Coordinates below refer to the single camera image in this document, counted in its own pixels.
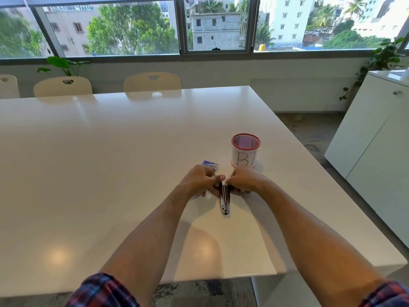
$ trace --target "person's right hand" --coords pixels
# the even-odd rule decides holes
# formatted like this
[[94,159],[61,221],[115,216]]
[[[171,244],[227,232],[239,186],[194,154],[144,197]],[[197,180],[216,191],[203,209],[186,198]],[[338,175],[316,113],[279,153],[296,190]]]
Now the person's right hand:
[[264,175],[257,171],[245,167],[238,166],[234,169],[232,176],[226,180],[227,185],[232,185],[238,191],[259,191],[263,181],[268,180]]

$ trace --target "person's right arm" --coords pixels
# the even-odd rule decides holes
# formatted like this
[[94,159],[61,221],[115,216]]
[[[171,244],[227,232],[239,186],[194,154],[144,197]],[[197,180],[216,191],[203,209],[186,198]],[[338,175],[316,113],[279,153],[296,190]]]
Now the person's right arm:
[[344,238],[264,175],[237,167],[226,184],[254,191],[267,203],[299,273],[323,307],[358,306],[386,281]]

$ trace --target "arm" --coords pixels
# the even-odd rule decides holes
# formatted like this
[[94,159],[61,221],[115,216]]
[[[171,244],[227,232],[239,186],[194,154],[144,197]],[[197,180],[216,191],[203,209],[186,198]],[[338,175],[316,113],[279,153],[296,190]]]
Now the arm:
[[255,191],[267,203],[299,273],[323,307],[358,306],[385,281],[345,239],[262,174],[238,167],[226,183]]
[[141,306],[148,306],[169,258],[173,238],[188,200],[224,180],[212,169],[196,165],[168,197],[115,250],[100,272],[113,275]]

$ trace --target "forearm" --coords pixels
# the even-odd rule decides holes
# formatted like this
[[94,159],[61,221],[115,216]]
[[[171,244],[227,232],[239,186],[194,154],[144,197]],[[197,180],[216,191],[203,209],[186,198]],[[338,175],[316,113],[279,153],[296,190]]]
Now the forearm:
[[173,238],[190,195],[176,187],[129,235],[102,267],[147,306],[169,258]]
[[384,279],[345,239],[271,181],[259,191],[291,257],[322,306],[357,306]]

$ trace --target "person's left arm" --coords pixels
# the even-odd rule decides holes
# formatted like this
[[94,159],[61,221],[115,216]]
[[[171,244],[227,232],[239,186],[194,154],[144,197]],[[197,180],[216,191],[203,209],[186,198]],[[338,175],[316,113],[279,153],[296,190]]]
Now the person's left arm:
[[168,197],[143,220],[115,250],[100,272],[120,281],[141,306],[148,306],[169,258],[181,214],[195,195],[206,190],[220,196],[213,187],[224,180],[213,170],[196,165]]

